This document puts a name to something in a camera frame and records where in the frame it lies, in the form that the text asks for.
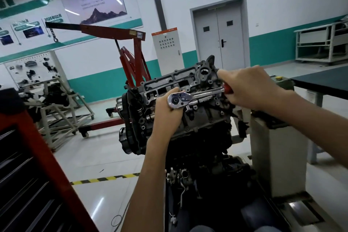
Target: ratchet handle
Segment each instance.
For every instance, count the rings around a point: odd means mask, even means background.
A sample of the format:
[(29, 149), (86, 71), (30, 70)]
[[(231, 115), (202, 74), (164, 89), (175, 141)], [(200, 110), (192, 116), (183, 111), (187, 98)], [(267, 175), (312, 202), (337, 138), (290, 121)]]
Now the ratchet handle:
[(233, 90), (228, 84), (224, 83), (223, 88), (225, 89), (224, 94), (233, 94)]

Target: mountain image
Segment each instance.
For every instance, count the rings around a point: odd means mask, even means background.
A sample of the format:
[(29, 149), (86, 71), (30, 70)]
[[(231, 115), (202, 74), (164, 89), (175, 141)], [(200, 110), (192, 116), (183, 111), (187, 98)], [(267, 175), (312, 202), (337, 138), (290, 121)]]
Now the mountain image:
[(90, 25), (93, 23), (97, 23), (107, 19), (113, 19), (123, 15), (127, 15), (127, 12), (121, 11), (117, 14), (113, 11), (110, 11), (109, 13), (103, 13), (100, 12), (98, 9), (94, 9), (92, 15), (88, 19), (81, 21), (80, 24)]

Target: door frame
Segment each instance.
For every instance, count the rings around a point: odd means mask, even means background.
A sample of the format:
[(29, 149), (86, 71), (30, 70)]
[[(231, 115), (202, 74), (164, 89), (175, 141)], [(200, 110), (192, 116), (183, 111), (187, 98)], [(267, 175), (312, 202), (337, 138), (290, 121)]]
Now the door frame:
[(243, 35), (243, 47), (244, 47), (244, 63), (246, 67), (250, 66), (250, 49), (249, 49), (249, 27), (248, 27), (248, 11), (246, 0), (221, 0), (214, 3), (210, 3), (207, 5), (194, 7), (190, 9), (191, 21), (194, 31), (194, 44), (196, 46), (197, 59), (198, 61), (206, 60), (201, 59), (199, 56), (198, 49), (198, 41), (197, 41), (197, 33), (196, 33), (196, 25), (194, 23), (194, 12), (205, 9), (213, 9), (214, 7), (220, 7), (221, 5), (227, 5), (232, 2), (240, 2), (241, 3), (241, 25), (242, 25), (242, 35)]

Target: chain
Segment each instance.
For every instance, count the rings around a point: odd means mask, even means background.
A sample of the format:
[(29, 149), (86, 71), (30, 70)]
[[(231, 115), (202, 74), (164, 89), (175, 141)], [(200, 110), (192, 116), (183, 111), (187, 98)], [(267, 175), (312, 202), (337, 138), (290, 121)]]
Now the chain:
[(49, 29), (52, 33), (52, 37), (53, 37), (54, 42), (58, 42), (59, 40), (57, 39), (56, 35), (54, 34), (53, 29), (52, 28), (49, 28)]

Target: yellow and black striped tape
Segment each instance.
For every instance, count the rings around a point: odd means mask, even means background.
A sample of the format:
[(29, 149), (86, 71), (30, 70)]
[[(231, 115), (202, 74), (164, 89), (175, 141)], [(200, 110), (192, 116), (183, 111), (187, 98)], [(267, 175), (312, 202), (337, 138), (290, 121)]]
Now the yellow and black striped tape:
[(96, 178), (96, 179), (88, 179), (88, 180), (82, 180), (82, 181), (72, 181), (71, 185), (78, 185), (78, 184), (88, 184), (88, 183), (97, 183), (99, 181), (111, 181), (116, 180), (118, 178), (132, 178), (139, 176), (140, 173), (131, 173), (131, 174), (124, 174), (124, 175), (115, 175), (115, 176), (109, 176), (109, 177), (102, 177), (102, 178)]

